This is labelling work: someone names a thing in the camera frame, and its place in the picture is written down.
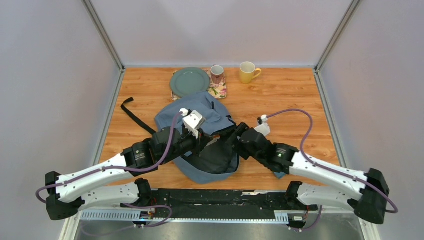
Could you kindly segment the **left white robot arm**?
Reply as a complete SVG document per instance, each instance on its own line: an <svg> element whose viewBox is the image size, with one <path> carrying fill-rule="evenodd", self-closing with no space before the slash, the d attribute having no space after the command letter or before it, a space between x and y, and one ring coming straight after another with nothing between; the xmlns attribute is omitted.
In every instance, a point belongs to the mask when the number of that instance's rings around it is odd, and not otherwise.
<svg viewBox="0 0 424 240"><path fill-rule="evenodd" d="M45 175L47 214L51 220L58 221L98 206L151 206L153 194L147 180L139 179L119 186L110 184L154 172L160 165L186 153L197 154L213 139L202 129L197 133L183 129L180 133L177 129L165 127L111 159L85 170L70 174L49 172Z"/></svg>

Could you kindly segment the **blue-grey fabric backpack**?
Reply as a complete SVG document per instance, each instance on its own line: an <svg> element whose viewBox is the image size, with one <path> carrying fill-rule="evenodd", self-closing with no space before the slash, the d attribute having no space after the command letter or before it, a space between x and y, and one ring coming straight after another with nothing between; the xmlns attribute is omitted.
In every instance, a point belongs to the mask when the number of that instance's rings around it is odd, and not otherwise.
<svg viewBox="0 0 424 240"><path fill-rule="evenodd" d="M240 163L239 155L226 143L237 125L228 109L208 92L193 93L164 107L154 117L157 130L152 129L126 107L126 104L133 100L132 97L128 98L120 107L137 125L150 133L149 138L165 127L177 129L182 134L183 117L180 114L182 108L196 110L206 118L200 129L213 137L212 142L199 154L188 152L172 160L193 182L208 184L222 181L237 171Z"/></svg>

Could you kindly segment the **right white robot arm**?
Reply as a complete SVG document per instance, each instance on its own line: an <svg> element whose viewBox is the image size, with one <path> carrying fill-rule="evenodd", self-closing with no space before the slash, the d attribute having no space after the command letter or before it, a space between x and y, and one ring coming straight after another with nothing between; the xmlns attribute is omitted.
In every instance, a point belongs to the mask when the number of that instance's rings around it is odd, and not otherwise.
<svg viewBox="0 0 424 240"><path fill-rule="evenodd" d="M263 133L241 123L226 141L247 160L252 157L274 173L301 176L325 186L291 182L285 195L293 210L302 205L325 205L351 210L362 220L381 225L389 212L390 189L380 170L367 172L340 167L301 152L294 146L272 143Z"/></svg>

